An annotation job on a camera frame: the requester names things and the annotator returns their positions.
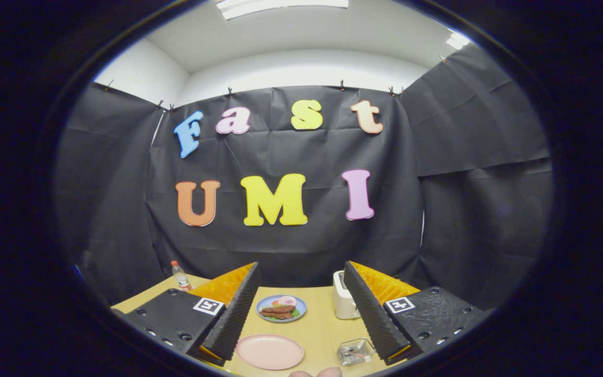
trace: fluorescent light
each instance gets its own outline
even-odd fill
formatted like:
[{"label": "fluorescent light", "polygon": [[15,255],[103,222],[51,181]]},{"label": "fluorescent light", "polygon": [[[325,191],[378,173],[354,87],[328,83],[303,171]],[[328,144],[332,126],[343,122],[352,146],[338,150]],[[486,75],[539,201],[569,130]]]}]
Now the fluorescent light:
[{"label": "fluorescent light", "polygon": [[347,9],[349,0],[223,0],[218,9],[225,19],[283,7],[335,7]]},{"label": "fluorescent light", "polygon": [[460,50],[460,48],[462,48],[463,46],[462,43],[459,43],[459,41],[456,41],[453,38],[450,38],[450,40],[445,41],[445,43],[448,43],[450,46],[455,48],[455,50]]},{"label": "fluorescent light", "polygon": [[449,29],[451,34],[450,34],[450,39],[445,41],[445,43],[448,43],[448,45],[452,46],[453,48],[455,48],[455,50],[460,50],[460,48],[462,48],[463,46],[469,45],[469,38],[463,36],[460,33],[457,33],[451,29]]},{"label": "fluorescent light", "polygon": [[461,43],[463,46],[469,45],[469,39],[462,34],[453,33],[450,34],[450,38],[459,41],[459,43]]}]

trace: black backdrop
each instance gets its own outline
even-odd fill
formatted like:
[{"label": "black backdrop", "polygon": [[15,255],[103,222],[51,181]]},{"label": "black backdrop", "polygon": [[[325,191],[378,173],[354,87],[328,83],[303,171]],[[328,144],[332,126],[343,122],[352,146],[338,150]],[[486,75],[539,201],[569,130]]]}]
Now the black backdrop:
[{"label": "black backdrop", "polygon": [[[300,99],[322,105],[318,129],[295,130],[291,107]],[[380,134],[362,131],[350,106],[368,100],[381,110]],[[216,133],[225,110],[251,110],[245,134]],[[201,110],[199,147],[179,157],[174,127]],[[420,243],[422,206],[411,131],[398,98],[366,89],[300,86],[237,93],[184,106],[163,120],[150,150],[146,204],[153,224],[153,245],[166,267],[179,259],[199,276],[216,276],[245,263],[260,262],[265,286],[331,285],[332,272],[347,259],[390,274],[411,277]],[[342,172],[367,169],[371,219],[350,221],[348,187]],[[241,179],[261,176],[272,192],[285,174],[306,177],[302,186],[305,225],[278,222],[244,225],[246,195]],[[177,214],[175,184],[216,180],[216,217],[206,227],[189,227]],[[195,213],[204,194],[195,190]]]},{"label": "black backdrop", "polygon": [[[72,218],[63,225],[73,259],[110,303],[170,276],[171,260],[208,278],[256,260],[264,285],[318,286],[350,259],[489,308],[538,253],[552,195],[545,137],[524,94],[477,48],[448,57],[401,96],[270,88],[209,98],[160,120],[155,105],[103,89],[84,93],[65,133],[58,208]],[[300,99],[320,101],[320,128],[292,128]],[[350,106],[361,100],[381,110],[382,133],[359,127]],[[251,110],[251,129],[218,134],[222,112],[241,106]],[[174,128],[196,110],[204,114],[199,147],[180,158]],[[371,219],[345,218],[341,173],[351,169],[371,173]],[[306,177],[308,223],[244,225],[241,179],[261,176],[274,191],[290,173]],[[220,182],[215,220],[184,224],[175,184],[210,180]],[[197,188],[195,213],[203,202]]]},{"label": "black backdrop", "polygon": [[480,308],[507,298],[549,227],[553,172],[515,81],[469,45],[406,88],[425,229],[414,283]]}]

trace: plastic bottle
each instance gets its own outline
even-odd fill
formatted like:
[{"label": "plastic bottle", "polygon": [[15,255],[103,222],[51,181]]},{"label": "plastic bottle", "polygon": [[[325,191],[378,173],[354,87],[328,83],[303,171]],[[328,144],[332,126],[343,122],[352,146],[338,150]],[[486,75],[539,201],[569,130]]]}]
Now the plastic bottle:
[{"label": "plastic bottle", "polygon": [[180,291],[189,292],[192,289],[192,286],[189,284],[187,275],[183,269],[179,267],[178,262],[175,260],[172,260],[172,272],[174,273],[174,277],[178,283],[178,289],[180,289]]}]

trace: toaster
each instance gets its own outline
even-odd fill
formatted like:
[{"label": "toaster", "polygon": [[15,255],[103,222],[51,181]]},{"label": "toaster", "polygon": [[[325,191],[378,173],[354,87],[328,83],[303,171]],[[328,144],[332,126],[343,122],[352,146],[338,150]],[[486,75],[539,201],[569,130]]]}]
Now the toaster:
[{"label": "toaster", "polygon": [[359,318],[360,312],[357,311],[357,306],[352,300],[352,296],[343,282],[343,270],[333,274],[333,293],[332,303],[334,305],[334,314],[338,319],[353,319]]}]

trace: wooden table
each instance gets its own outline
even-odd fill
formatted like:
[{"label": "wooden table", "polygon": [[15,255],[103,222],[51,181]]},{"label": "wooden table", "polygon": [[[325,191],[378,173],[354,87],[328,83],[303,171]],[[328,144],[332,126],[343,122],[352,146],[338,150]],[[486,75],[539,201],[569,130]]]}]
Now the wooden table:
[{"label": "wooden table", "polygon": [[[193,287],[197,287],[208,279],[188,275]],[[170,277],[136,296],[113,308],[128,313],[140,305],[148,302],[167,289],[175,288],[176,281]],[[316,375],[325,368],[340,367],[344,377],[358,377],[368,375],[387,368],[385,362],[378,355],[373,355],[370,362],[362,362],[350,367],[342,367],[338,360],[337,349],[345,341],[366,337],[369,335],[361,319],[338,319],[334,315],[332,306],[332,287],[321,286],[316,288],[270,288],[261,286],[255,295],[253,305],[248,314],[241,337],[254,334],[278,334],[294,339],[304,348],[304,359],[295,367],[287,370],[261,370],[251,367],[243,362],[234,353],[232,360],[225,362],[225,370],[238,374],[256,377],[287,377],[290,372],[304,370],[311,375]],[[267,296],[274,294],[289,294],[297,296],[306,302],[308,310],[299,320],[286,324],[275,324],[259,317],[255,310],[256,304]]]}]

